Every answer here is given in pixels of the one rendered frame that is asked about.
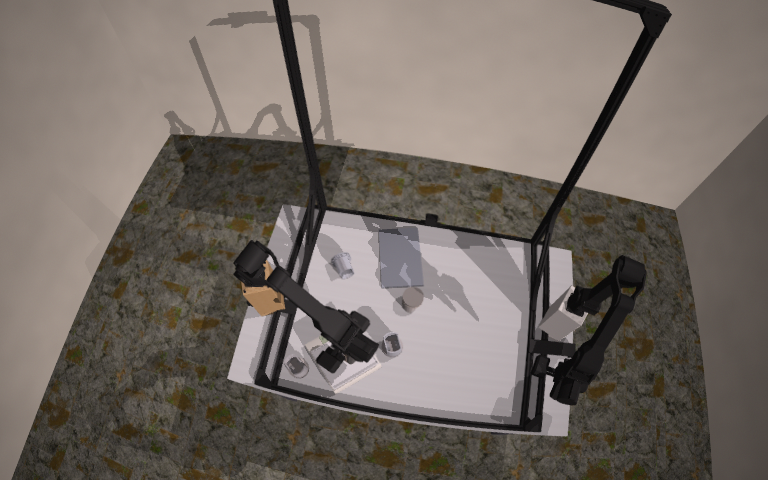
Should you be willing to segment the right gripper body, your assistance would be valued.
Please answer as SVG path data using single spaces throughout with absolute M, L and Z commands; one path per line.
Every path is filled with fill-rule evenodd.
M 365 316 L 361 315 L 360 313 L 358 313 L 357 311 L 352 311 L 350 315 L 353 316 L 358 321 L 357 324 L 359 324 L 362 327 L 360 330 L 364 333 L 370 325 L 370 320 Z M 334 346 L 335 345 L 333 345 L 333 347 Z M 340 360 L 342 359 L 342 353 L 341 353 L 342 350 L 340 350 L 336 346 L 334 348 L 335 349 L 331 350 L 329 354 L 322 350 L 322 352 L 316 358 L 316 362 L 331 373 L 335 373 L 337 371 L 337 369 L 341 365 Z

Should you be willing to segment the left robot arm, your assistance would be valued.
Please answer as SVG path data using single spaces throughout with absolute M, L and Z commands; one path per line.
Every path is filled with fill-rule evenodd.
M 566 378 L 553 378 L 554 385 L 549 395 L 562 404 L 576 405 L 582 384 L 590 385 L 595 380 L 604 362 L 606 348 L 627 314 L 632 312 L 636 297 L 644 289 L 647 273 L 645 265 L 624 255 L 619 258 L 613 264 L 612 273 L 600 283 L 593 288 L 576 286 L 568 299 L 566 311 L 580 317 L 583 317 L 584 312 L 595 316 L 599 313 L 601 303 L 613 295 L 611 306 L 592 338 L 584 342 L 573 357 L 565 362 L 563 372 Z M 636 291 L 629 297 L 621 293 L 620 287 L 636 287 Z

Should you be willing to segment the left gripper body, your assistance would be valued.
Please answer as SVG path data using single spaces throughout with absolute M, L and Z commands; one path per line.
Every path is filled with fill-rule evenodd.
M 563 372 L 563 366 L 565 362 L 568 360 L 569 359 L 565 358 L 564 362 L 560 361 L 556 368 L 552 368 L 552 367 L 549 367 L 550 358 L 543 355 L 538 355 L 535 359 L 533 368 L 531 370 L 531 374 L 539 378 L 544 378 L 544 376 L 547 374 L 552 377 L 560 377 L 563 379 L 565 378 L 565 374 Z M 587 388 L 588 388 L 588 384 L 585 384 L 585 383 L 582 384 L 580 393 L 586 392 Z

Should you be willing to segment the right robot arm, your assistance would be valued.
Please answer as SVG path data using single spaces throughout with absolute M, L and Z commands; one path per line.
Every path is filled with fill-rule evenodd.
M 269 255 L 272 256 L 276 267 L 265 280 L 265 267 L 263 264 Z M 312 319 L 314 327 L 322 332 L 321 336 L 327 340 L 329 339 L 329 342 L 335 346 L 337 345 L 342 350 L 341 353 L 352 357 L 358 362 L 369 362 L 377 351 L 379 344 L 360 333 L 361 326 L 357 324 L 358 321 L 346 311 L 336 310 L 328 306 L 325 308 L 323 304 L 290 277 L 290 273 L 279 265 L 277 258 L 275 261 L 275 257 L 273 252 L 262 243 L 259 241 L 254 243 L 251 240 L 233 262 L 236 266 L 236 271 L 233 275 L 236 278 L 239 277 L 242 281 L 239 280 L 246 285 L 247 283 L 250 284 L 245 285 L 245 287 L 269 286 L 271 289 L 275 289 L 276 292 L 280 292 L 283 296 L 285 295 L 284 297 Z M 257 269 L 259 270 L 257 271 Z M 262 271 L 263 273 L 261 273 Z M 255 276 L 253 277 L 253 275 Z

